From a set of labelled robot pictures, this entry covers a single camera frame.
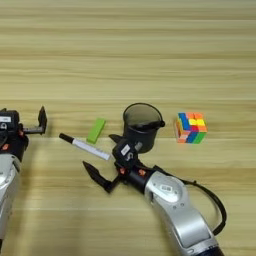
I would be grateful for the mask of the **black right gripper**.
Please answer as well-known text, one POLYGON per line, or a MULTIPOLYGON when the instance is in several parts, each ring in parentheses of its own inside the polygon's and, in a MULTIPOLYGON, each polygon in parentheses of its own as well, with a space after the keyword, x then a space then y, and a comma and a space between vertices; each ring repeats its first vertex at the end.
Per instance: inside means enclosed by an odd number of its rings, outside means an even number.
MULTIPOLYGON (((110 134, 109 138, 118 144, 123 137, 117 134, 110 134)), ((89 176, 100 185, 106 192, 110 193, 112 190, 112 183, 105 179, 94 166, 87 162, 83 162, 83 165, 88 172, 89 176)), ((120 163, 115 162, 115 167, 118 174, 121 177, 123 183, 132 185, 139 192, 144 194, 145 187, 150 177, 156 172, 155 169, 145 166, 140 160, 138 160, 132 167, 124 167, 120 163)))

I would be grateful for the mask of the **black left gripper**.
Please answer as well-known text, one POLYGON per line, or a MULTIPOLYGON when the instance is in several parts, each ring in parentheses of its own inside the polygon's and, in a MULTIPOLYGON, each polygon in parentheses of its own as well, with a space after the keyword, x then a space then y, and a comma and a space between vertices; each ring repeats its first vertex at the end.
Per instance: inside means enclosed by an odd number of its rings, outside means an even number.
POLYGON ((22 159, 29 145, 28 136, 31 134, 44 134, 47 127, 47 116, 44 107, 41 107, 38 115, 39 126, 32 128, 19 128, 17 132, 0 130, 0 154, 12 154, 22 159))

